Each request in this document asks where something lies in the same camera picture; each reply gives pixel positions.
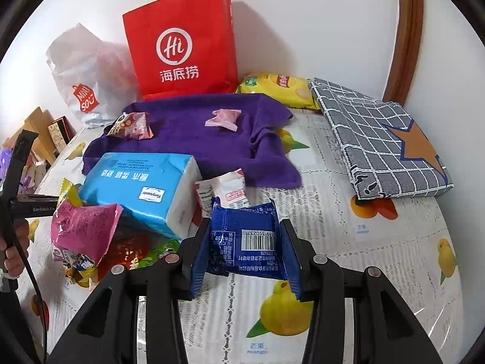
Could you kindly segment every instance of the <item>chinese characters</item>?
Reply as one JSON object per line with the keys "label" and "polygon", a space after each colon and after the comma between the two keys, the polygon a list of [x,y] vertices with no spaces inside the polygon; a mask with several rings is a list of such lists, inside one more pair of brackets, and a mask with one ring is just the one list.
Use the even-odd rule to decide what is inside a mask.
{"label": "chinese characters", "polygon": [[[114,173],[115,173],[115,171],[113,171],[113,170],[103,170],[103,172],[101,172],[101,176],[102,177],[112,177]],[[115,178],[128,179],[130,175],[131,175],[130,172],[116,171]],[[149,175],[150,174],[143,174],[143,173],[134,172],[132,179],[133,180],[146,181],[148,179]]]}
{"label": "chinese characters", "polygon": [[199,67],[192,65],[185,68],[174,68],[173,70],[160,71],[162,82],[170,82],[182,79],[194,79],[199,77]]}

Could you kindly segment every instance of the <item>hi logo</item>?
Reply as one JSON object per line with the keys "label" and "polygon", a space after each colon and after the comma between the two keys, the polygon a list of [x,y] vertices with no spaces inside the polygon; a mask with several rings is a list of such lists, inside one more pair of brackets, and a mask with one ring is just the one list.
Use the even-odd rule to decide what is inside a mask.
{"label": "hi logo", "polygon": [[185,62],[192,52],[192,38],[185,30],[167,29],[158,37],[156,49],[162,62],[179,65]]}
{"label": "hi logo", "polygon": [[89,86],[80,83],[78,86],[73,86],[72,88],[74,89],[72,94],[74,94],[74,96],[76,96],[76,98],[79,100],[79,109],[81,109],[81,111],[84,113],[91,112],[99,105],[93,89],[91,89]]}

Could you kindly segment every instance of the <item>colorful snack bag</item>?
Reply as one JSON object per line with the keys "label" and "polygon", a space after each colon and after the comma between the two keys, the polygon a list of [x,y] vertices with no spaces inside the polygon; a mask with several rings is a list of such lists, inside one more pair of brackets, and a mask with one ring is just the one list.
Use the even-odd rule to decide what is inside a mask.
{"label": "colorful snack bag", "polygon": [[54,260],[72,264],[82,253],[97,265],[108,251],[122,210],[118,204],[76,208],[63,201],[50,225]]}
{"label": "colorful snack bag", "polygon": [[70,180],[64,178],[62,180],[61,191],[59,193],[59,200],[57,201],[57,207],[63,202],[65,199],[68,199],[72,205],[76,208],[82,207],[81,199],[79,198],[78,191],[74,183]]}
{"label": "colorful snack bag", "polygon": [[153,137],[145,112],[123,113],[115,120],[108,135],[125,139],[144,140]]}
{"label": "colorful snack bag", "polygon": [[292,108],[319,109],[304,78],[273,74],[250,75],[244,78],[237,92],[263,93]]}
{"label": "colorful snack bag", "polygon": [[167,254],[175,253],[179,250],[180,243],[176,239],[171,239],[163,245],[153,249],[149,254],[143,257],[138,264],[133,265],[130,269],[144,268],[153,265],[157,260],[165,257]]}
{"label": "colorful snack bag", "polygon": [[123,264],[127,269],[137,265],[147,255],[149,247],[150,239],[147,235],[111,242],[108,252],[98,265],[98,280],[101,281],[116,264]]}
{"label": "colorful snack bag", "polygon": [[273,202],[251,208],[227,209],[218,201],[212,209],[207,272],[260,278],[287,278],[281,234]]}
{"label": "colorful snack bag", "polygon": [[202,217],[210,217],[212,198],[219,197],[224,208],[238,209],[250,207],[246,197],[244,172],[239,169],[209,180],[196,182]]}

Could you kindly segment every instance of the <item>human hand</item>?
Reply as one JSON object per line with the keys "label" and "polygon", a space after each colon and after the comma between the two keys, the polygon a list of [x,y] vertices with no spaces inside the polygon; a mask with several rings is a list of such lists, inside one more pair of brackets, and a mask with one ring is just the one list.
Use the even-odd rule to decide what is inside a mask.
{"label": "human hand", "polygon": [[[25,257],[28,257],[27,248],[30,245],[28,240],[28,221],[25,219],[14,220],[15,234],[24,249]],[[24,270],[24,264],[15,246],[7,249],[7,244],[0,238],[0,250],[5,250],[5,268],[13,278],[18,277]]]}

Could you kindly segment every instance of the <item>gray checkered cloth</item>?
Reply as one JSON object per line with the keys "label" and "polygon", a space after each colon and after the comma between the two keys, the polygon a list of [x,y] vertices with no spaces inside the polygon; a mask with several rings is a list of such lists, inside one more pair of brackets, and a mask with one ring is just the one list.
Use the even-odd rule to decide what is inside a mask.
{"label": "gray checkered cloth", "polygon": [[317,78],[309,80],[309,89],[332,126],[359,199],[439,195],[453,187],[438,157],[444,175],[402,156],[402,141],[387,129],[407,129],[412,122],[399,104]]}

